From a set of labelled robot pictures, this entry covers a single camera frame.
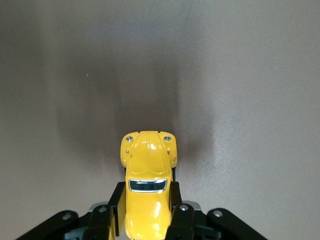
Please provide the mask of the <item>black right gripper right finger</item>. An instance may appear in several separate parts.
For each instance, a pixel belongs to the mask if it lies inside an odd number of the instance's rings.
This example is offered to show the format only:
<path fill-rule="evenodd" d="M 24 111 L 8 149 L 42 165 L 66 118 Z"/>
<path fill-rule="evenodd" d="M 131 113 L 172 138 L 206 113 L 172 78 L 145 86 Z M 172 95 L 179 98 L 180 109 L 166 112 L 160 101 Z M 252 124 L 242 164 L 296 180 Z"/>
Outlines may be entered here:
<path fill-rule="evenodd" d="M 182 201 L 179 182 L 170 184 L 169 240 L 264 240 L 265 237 L 225 208 L 203 213 L 198 203 Z"/>

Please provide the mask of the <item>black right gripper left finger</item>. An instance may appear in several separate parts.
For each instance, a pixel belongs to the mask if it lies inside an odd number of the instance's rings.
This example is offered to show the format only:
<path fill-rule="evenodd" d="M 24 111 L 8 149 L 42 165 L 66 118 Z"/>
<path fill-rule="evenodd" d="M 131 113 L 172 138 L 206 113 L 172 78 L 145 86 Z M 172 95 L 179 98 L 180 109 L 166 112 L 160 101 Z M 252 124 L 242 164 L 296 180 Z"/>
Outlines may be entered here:
<path fill-rule="evenodd" d="M 79 216 L 63 210 L 32 228 L 19 240 L 114 240 L 126 215 L 126 183 L 118 182 L 109 201 L 92 205 Z"/>

